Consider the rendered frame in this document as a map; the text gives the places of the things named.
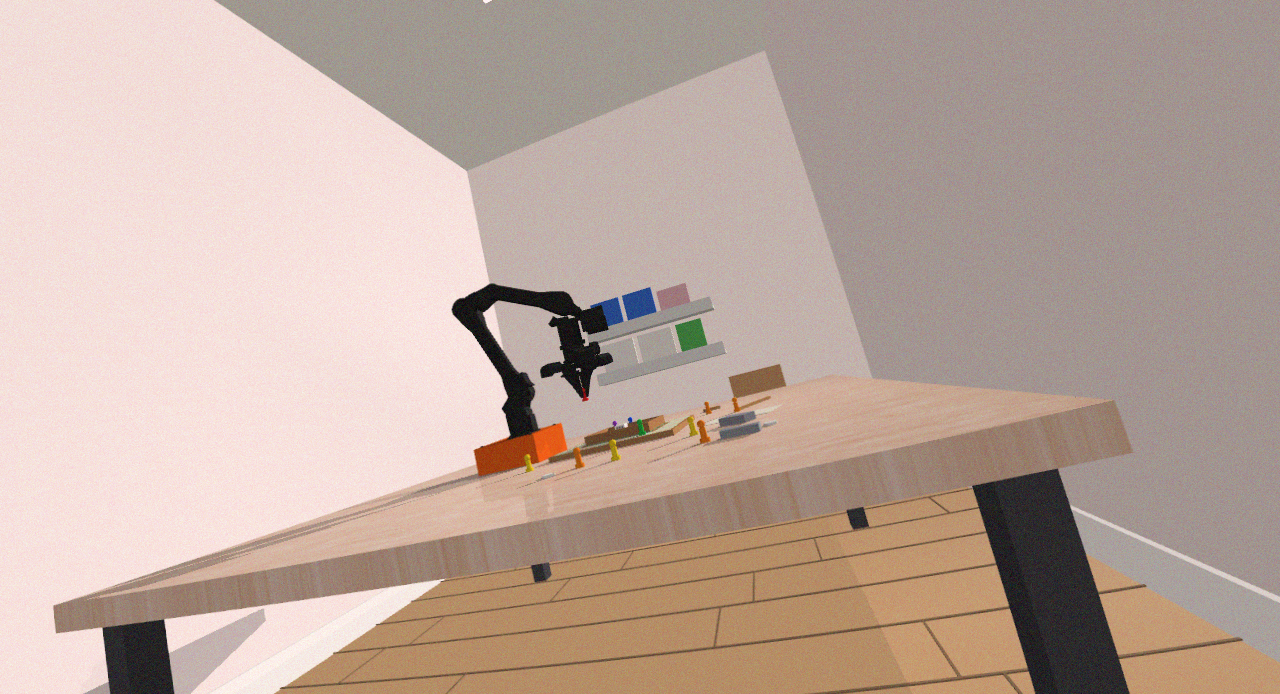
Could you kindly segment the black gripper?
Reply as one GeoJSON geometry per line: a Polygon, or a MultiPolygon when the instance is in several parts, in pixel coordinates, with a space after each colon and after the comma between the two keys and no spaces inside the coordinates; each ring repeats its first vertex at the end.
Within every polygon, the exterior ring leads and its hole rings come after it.
{"type": "Polygon", "coordinates": [[[562,373],[563,375],[561,375],[561,378],[564,378],[567,382],[570,382],[571,387],[573,387],[573,389],[580,394],[580,398],[584,398],[582,388],[586,392],[586,397],[589,394],[593,370],[607,365],[607,362],[613,362],[611,353],[603,353],[603,355],[596,355],[596,360],[594,361],[591,360],[588,362],[570,362],[568,365],[566,359],[566,348],[567,348],[566,346],[572,346],[572,348],[577,348],[584,346],[584,343],[585,339],[582,339],[582,337],[571,337],[564,341],[561,341],[561,350],[563,351],[564,361],[547,362],[547,365],[541,366],[540,369],[541,378],[550,378],[553,376],[554,373],[562,373]],[[576,371],[576,369],[581,369],[581,371],[579,373],[579,370],[576,371]]]}

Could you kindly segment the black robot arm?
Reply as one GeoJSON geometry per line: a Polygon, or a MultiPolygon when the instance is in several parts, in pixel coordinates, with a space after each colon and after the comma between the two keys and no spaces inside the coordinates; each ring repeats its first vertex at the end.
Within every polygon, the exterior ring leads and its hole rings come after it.
{"type": "MultiPolygon", "coordinates": [[[[550,321],[548,321],[550,328],[557,327],[561,341],[571,337],[581,337],[579,321],[581,321],[582,332],[588,332],[588,335],[609,329],[602,305],[594,309],[581,310],[577,305],[573,305],[573,300],[564,292],[564,289],[535,292],[535,289],[518,289],[490,283],[486,287],[483,287],[483,289],[475,289],[474,293],[470,293],[463,298],[454,300],[451,309],[454,319],[461,321],[461,324],[474,334],[488,359],[500,374],[506,393],[508,394],[508,399],[502,407],[502,411],[506,414],[506,420],[509,428],[511,437],[507,439],[512,439],[516,437],[527,437],[530,433],[532,434],[540,429],[538,429],[535,415],[532,414],[532,410],[530,410],[530,405],[535,394],[532,388],[535,384],[530,382],[527,373],[517,373],[515,370],[512,362],[509,362],[506,357],[506,352],[500,348],[495,337],[493,337],[492,332],[486,327],[484,312],[498,300],[516,305],[529,305],[564,316],[561,319],[556,319],[553,316],[550,321]],[[568,315],[573,316],[573,319],[568,319],[568,315]]],[[[570,362],[594,361],[596,360],[596,355],[600,355],[602,352],[596,341],[590,342],[589,346],[581,346],[577,348],[572,348],[572,346],[566,347],[566,359],[568,365],[570,362]]]]}

